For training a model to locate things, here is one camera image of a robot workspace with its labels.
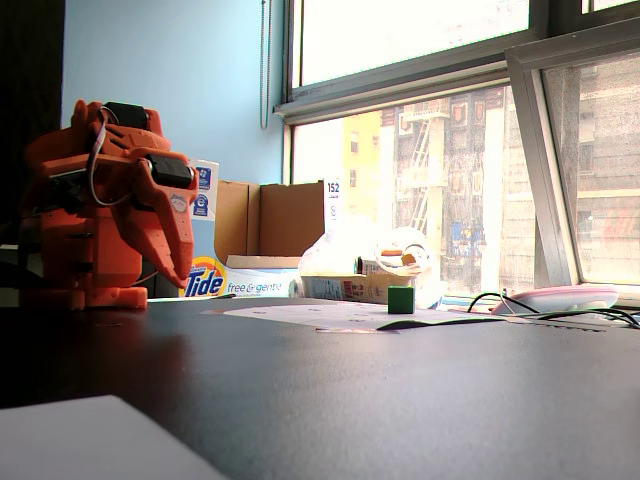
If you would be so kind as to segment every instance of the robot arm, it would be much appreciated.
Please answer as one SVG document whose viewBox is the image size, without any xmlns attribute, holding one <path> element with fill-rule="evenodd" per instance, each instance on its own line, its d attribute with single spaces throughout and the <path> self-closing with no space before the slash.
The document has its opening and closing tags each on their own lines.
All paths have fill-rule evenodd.
<svg viewBox="0 0 640 480">
<path fill-rule="evenodd" d="M 55 291 L 71 308 L 146 306 L 146 289 L 132 287 L 142 255 L 185 286 L 197 175 L 184 155 L 170 151 L 157 112 L 80 100 L 71 127 L 36 140 L 26 161 L 34 181 L 24 205 L 44 212 L 49 284 L 27 297 L 51 299 Z"/>
</svg>

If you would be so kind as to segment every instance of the light blue wall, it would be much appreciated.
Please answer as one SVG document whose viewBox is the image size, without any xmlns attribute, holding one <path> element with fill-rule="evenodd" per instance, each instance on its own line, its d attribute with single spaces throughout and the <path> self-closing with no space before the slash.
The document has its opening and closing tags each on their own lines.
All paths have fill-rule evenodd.
<svg viewBox="0 0 640 480">
<path fill-rule="evenodd" d="M 283 0 L 274 0 L 271 105 L 282 85 Z M 282 179 L 283 126 L 260 129 L 259 0 L 67 0 L 62 124 L 75 101 L 160 112 L 172 148 L 220 178 Z"/>
</svg>

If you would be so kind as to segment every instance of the open window pane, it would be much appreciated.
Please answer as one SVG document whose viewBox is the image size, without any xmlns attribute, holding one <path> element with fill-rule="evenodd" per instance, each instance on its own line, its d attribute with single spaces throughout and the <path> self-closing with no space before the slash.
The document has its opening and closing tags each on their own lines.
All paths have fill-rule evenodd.
<svg viewBox="0 0 640 480">
<path fill-rule="evenodd" d="M 640 283 L 640 55 L 544 76 L 584 280 Z"/>
<path fill-rule="evenodd" d="M 304 0 L 303 16 L 308 85 L 526 30 L 529 0 Z"/>
<path fill-rule="evenodd" d="M 533 288 L 535 213 L 510 87 L 296 127 L 293 171 L 296 183 L 341 177 L 353 222 L 424 232 L 449 294 Z"/>
</svg>

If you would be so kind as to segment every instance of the product box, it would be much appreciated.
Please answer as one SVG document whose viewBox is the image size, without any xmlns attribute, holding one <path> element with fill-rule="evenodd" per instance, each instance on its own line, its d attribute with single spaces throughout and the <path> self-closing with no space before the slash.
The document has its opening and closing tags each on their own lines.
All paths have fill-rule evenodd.
<svg viewBox="0 0 640 480">
<path fill-rule="evenodd" d="M 337 216 L 338 196 L 329 198 L 324 182 L 290 186 L 228 182 L 218 180 L 216 163 L 192 160 L 191 164 L 200 181 L 191 212 L 194 258 L 188 284 L 179 296 L 294 295 L 299 257 L 325 231 L 325 200 L 333 206 L 329 222 L 332 212 Z"/>
<path fill-rule="evenodd" d="M 302 286 L 305 297 L 327 300 L 347 300 L 350 302 L 388 303 L 388 287 L 413 285 L 412 277 L 398 275 L 347 275 L 304 276 Z"/>
</svg>

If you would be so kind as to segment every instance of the green cube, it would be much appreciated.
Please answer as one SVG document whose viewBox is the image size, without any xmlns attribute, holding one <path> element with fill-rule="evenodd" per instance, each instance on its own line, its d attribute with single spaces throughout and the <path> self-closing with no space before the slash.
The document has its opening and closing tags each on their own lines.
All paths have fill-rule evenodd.
<svg viewBox="0 0 640 480">
<path fill-rule="evenodd" d="M 413 287 L 389 287 L 389 313 L 413 313 L 416 293 Z"/>
</svg>

